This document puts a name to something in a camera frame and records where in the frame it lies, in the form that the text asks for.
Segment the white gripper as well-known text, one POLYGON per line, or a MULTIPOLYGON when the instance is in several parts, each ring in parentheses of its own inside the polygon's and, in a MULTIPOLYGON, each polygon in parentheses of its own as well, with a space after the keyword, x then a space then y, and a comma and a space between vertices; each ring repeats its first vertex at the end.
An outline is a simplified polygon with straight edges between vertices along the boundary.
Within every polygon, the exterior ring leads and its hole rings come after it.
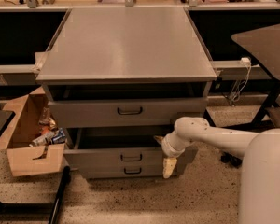
POLYGON ((163 177, 170 178, 179 157, 186 149, 188 141, 180 137, 176 132, 171 132, 163 136, 154 136, 154 139, 161 145, 162 151, 168 158, 163 159, 163 177))

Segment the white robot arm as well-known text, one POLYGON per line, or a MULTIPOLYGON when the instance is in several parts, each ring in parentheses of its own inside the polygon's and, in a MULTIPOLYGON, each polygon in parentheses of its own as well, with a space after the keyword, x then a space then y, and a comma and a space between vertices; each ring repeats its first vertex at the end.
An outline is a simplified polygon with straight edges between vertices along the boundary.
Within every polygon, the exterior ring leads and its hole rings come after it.
POLYGON ((212 127, 204 118, 182 117, 174 130, 154 139, 164 153, 163 176, 195 142, 216 147, 243 161, 238 224, 280 224, 280 128, 261 133, 212 127))

